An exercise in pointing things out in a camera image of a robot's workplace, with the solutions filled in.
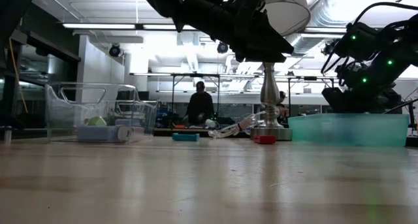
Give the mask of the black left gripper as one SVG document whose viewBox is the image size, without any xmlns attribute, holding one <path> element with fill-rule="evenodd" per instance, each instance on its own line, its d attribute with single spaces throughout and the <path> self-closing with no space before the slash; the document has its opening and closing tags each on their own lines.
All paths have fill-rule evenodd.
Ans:
<svg viewBox="0 0 418 224">
<path fill-rule="evenodd" d="M 238 62 L 284 63 L 293 46 L 261 12 L 266 0 L 183 0 L 181 22 L 228 44 Z M 280 54 L 262 54 L 272 52 Z"/>
</svg>

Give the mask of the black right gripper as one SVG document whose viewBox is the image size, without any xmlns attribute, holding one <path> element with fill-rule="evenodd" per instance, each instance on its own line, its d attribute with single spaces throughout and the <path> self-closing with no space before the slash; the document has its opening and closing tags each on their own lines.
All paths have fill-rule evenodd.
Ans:
<svg viewBox="0 0 418 224">
<path fill-rule="evenodd" d="M 336 68 L 340 88 L 325 88 L 321 94 L 334 113 L 359 113 L 356 98 L 373 99 L 369 113 L 380 114 L 402 104 L 402 97 L 389 87 L 410 65 L 412 55 L 380 52 L 369 64 L 339 65 Z"/>
</svg>

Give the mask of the red digital clock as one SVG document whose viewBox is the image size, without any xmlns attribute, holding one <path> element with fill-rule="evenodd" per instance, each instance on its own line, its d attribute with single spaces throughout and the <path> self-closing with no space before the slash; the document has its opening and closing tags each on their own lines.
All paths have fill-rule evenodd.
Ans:
<svg viewBox="0 0 418 224">
<path fill-rule="evenodd" d="M 253 141 L 258 144 L 275 144 L 276 138 L 270 135 L 255 135 Z"/>
</svg>

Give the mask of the teal digital clock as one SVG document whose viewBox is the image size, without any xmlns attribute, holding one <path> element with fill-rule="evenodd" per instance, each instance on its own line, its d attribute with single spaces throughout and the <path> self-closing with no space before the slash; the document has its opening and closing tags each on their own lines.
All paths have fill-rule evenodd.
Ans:
<svg viewBox="0 0 418 224">
<path fill-rule="evenodd" d="M 181 134 L 173 133 L 172 139 L 175 141 L 197 142 L 200 140 L 200 134 Z"/>
</svg>

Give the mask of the blue charger block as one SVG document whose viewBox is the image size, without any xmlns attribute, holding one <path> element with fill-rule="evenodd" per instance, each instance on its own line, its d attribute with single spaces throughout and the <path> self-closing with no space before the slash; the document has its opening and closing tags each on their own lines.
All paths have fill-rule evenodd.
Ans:
<svg viewBox="0 0 418 224">
<path fill-rule="evenodd" d="M 117 119 L 115 125 L 125 125 L 130 127 L 141 127 L 141 121 L 138 119 Z"/>
<path fill-rule="evenodd" d="M 116 126 L 80 125 L 76 128 L 78 141 L 83 142 L 119 142 Z"/>
</svg>

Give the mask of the black office chair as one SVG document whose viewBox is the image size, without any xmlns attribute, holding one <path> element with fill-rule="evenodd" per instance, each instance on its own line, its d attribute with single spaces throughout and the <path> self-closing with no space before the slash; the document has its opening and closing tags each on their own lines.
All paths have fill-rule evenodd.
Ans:
<svg viewBox="0 0 418 224">
<path fill-rule="evenodd" d="M 117 103 L 128 103 L 137 100 L 137 91 L 135 89 L 119 89 L 116 96 Z"/>
</svg>

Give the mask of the translucent teal tray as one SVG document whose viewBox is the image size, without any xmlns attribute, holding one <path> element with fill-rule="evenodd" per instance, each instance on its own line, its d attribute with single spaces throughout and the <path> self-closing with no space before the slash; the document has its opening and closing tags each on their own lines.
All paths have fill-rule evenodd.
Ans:
<svg viewBox="0 0 418 224">
<path fill-rule="evenodd" d="M 293 140 L 331 146 L 403 147 L 405 114 L 313 114 L 288 119 Z"/>
</svg>

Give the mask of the black monitor stand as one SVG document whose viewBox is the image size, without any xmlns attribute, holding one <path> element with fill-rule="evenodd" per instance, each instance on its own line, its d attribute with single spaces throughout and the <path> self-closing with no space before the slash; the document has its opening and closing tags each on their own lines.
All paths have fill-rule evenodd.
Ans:
<svg viewBox="0 0 418 224">
<path fill-rule="evenodd" d="M 418 98 L 415 98 L 384 112 L 384 114 L 392 114 L 394 111 L 401 110 L 404 107 L 407 108 L 410 119 L 408 128 L 411 129 L 412 134 L 410 136 L 407 136 L 405 147 L 415 148 L 416 150 L 418 150 L 418 120 L 416 120 L 414 116 L 413 104 L 417 101 Z"/>
</svg>

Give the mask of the long ceiling light bar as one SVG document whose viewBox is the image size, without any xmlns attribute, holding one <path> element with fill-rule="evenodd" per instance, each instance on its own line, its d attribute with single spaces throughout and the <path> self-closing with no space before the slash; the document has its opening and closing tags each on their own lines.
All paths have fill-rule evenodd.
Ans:
<svg viewBox="0 0 418 224">
<path fill-rule="evenodd" d="M 340 34 L 345 32 L 346 28 L 343 27 L 307 27 L 304 29 L 304 33 L 315 34 Z"/>
<path fill-rule="evenodd" d="M 174 24 L 143 24 L 142 26 L 147 30 L 177 30 Z M 190 25 L 184 25 L 182 31 L 196 31 L 196 29 Z"/>
<path fill-rule="evenodd" d="M 135 24 L 63 24 L 68 29 L 136 29 Z"/>
</svg>

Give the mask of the black ceiling spotlight cluster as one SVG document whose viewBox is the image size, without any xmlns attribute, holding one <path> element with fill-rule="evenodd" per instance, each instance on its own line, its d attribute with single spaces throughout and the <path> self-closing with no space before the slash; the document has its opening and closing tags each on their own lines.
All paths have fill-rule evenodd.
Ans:
<svg viewBox="0 0 418 224">
<path fill-rule="evenodd" d="M 332 39 L 332 40 L 328 40 L 325 43 L 325 46 L 321 49 L 321 53 L 324 56 L 329 56 L 331 55 L 331 53 L 334 51 L 335 46 L 338 44 L 340 39 Z"/>
</svg>

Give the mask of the person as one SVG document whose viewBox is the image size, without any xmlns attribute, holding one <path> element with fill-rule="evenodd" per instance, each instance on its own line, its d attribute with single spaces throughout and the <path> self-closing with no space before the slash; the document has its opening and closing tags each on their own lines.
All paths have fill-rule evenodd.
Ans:
<svg viewBox="0 0 418 224">
<path fill-rule="evenodd" d="M 277 118 L 277 121 L 278 121 L 279 124 L 283 124 L 283 123 L 287 123 L 287 119 L 289 117 L 289 110 L 283 104 L 283 102 L 286 98 L 285 92 L 280 91 L 279 94 L 280 94 L 280 99 L 279 99 L 276 106 L 279 108 L 280 114 Z"/>
<path fill-rule="evenodd" d="M 204 82 L 196 83 L 196 92 L 192 94 L 185 119 L 189 125 L 202 125 L 214 114 L 212 96 L 205 91 Z"/>
</svg>

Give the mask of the dark workbench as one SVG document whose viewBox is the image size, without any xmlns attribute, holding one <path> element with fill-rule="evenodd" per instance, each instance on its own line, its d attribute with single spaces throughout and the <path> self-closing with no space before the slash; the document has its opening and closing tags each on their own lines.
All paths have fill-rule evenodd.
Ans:
<svg viewBox="0 0 418 224">
<path fill-rule="evenodd" d="M 154 136 L 169 136 L 172 137 L 173 133 L 181 133 L 181 134 L 200 134 L 200 138 L 208 138 L 211 137 L 209 132 L 212 131 L 211 129 L 188 129 L 188 128 L 155 128 L 153 130 Z"/>
</svg>

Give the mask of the green charger block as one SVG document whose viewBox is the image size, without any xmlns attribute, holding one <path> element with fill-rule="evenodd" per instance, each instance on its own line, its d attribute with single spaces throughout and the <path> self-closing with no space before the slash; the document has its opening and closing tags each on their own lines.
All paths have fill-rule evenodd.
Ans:
<svg viewBox="0 0 418 224">
<path fill-rule="evenodd" d="M 107 122 L 101 116 L 85 119 L 85 124 L 88 126 L 107 126 Z"/>
</svg>

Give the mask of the clear plastic bin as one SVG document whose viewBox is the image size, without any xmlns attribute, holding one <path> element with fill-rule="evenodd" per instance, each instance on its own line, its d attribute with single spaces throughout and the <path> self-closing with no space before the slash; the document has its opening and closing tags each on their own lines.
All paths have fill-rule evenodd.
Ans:
<svg viewBox="0 0 418 224">
<path fill-rule="evenodd" d="M 157 103 L 137 100 L 117 103 L 119 89 L 136 89 L 127 84 L 60 82 L 45 86 L 46 129 L 48 140 L 54 142 L 83 142 L 76 137 L 76 128 L 86 125 L 85 119 L 101 116 L 107 126 L 116 126 L 117 119 L 138 119 L 145 129 L 139 141 L 97 142 L 125 144 L 152 138 L 157 114 Z"/>
</svg>

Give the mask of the small grey post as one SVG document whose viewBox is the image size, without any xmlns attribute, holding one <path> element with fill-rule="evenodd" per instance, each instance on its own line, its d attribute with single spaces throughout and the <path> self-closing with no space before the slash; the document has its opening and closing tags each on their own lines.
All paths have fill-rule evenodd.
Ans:
<svg viewBox="0 0 418 224">
<path fill-rule="evenodd" d="M 12 131 L 12 127 L 0 126 L 0 142 L 10 144 L 12 140 Z"/>
</svg>

